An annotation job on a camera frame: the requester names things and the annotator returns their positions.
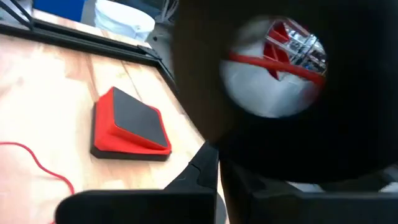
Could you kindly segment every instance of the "white container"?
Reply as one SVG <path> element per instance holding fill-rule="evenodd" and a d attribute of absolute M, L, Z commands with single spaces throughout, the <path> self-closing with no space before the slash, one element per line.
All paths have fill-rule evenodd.
<path fill-rule="evenodd" d="M 94 22 L 100 29 L 143 42 L 155 27 L 155 20 L 148 14 L 107 0 L 97 0 Z"/>

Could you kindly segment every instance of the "wooden table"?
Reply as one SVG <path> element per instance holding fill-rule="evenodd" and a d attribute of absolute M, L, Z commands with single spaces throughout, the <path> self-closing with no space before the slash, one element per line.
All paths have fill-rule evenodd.
<path fill-rule="evenodd" d="M 149 46 L 53 15 L 35 15 Z M 0 141 L 26 144 L 46 168 L 71 180 L 77 192 L 162 189 L 203 144 L 154 67 L 5 35 L 0 35 L 0 49 Z M 101 160 L 90 155 L 91 108 L 112 86 L 160 109 L 172 143 L 168 161 Z M 55 207 L 69 195 L 66 184 L 40 170 L 21 148 L 0 146 L 0 158 L 0 223 L 52 221 Z"/>

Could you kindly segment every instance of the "black metal frame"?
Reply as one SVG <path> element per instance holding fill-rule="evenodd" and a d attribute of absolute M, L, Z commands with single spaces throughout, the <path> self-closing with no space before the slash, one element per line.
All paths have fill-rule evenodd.
<path fill-rule="evenodd" d="M 0 34 L 155 67 L 166 81 L 166 84 L 173 91 L 174 95 L 178 95 L 173 75 L 163 64 L 162 59 L 155 50 L 140 45 L 134 46 L 126 44 L 35 19 L 30 16 L 18 2 L 15 0 L 11 2 L 26 16 L 28 21 L 19 16 L 18 13 L 14 12 L 1 0 L 0 7 L 28 29 L 20 29 L 18 27 L 0 24 Z"/>

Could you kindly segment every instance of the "red and black base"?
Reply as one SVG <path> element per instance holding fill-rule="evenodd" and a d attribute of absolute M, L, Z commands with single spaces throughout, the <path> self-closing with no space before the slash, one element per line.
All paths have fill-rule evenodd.
<path fill-rule="evenodd" d="M 112 87 L 93 107 L 90 152 L 100 159 L 165 161 L 171 144 L 158 109 Z"/>

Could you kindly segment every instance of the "red wire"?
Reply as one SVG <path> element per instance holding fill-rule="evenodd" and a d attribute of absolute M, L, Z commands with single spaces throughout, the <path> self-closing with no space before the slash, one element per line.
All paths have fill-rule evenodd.
<path fill-rule="evenodd" d="M 267 69 L 274 69 L 277 71 L 289 72 L 298 77 L 302 77 L 307 80 L 310 80 L 311 82 L 314 82 L 315 84 L 317 84 L 319 86 L 323 86 L 323 84 L 325 83 L 325 79 L 317 72 L 309 71 L 305 68 L 302 68 L 302 67 L 299 67 L 296 65 L 291 65 L 291 64 L 282 63 L 282 62 L 278 62 L 275 60 L 268 60 L 268 59 L 259 58 L 259 57 L 239 55 L 236 53 L 229 53 L 228 59 L 232 60 L 234 62 L 247 63 L 250 65 L 257 65 L 259 67 L 263 67 L 263 68 L 267 68 Z"/>
<path fill-rule="evenodd" d="M 57 177 L 61 180 L 63 180 L 69 187 L 69 191 L 70 193 L 73 195 L 75 194 L 75 188 L 73 187 L 72 183 L 64 176 L 56 174 L 54 172 L 49 171 L 48 169 L 46 169 L 44 166 L 41 165 L 41 163 L 39 162 L 39 160 L 37 159 L 36 155 L 33 153 L 33 151 L 31 149 L 29 149 L 29 147 L 25 146 L 24 144 L 18 143 L 18 142 L 0 142 L 0 146 L 1 145 L 13 145 L 13 146 L 19 146 L 19 147 L 23 147 L 24 149 L 26 149 L 26 151 L 28 151 L 31 156 L 33 157 L 33 160 L 35 161 L 35 163 L 37 164 L 37 166 L 42 169 L 44 172 Z"/>

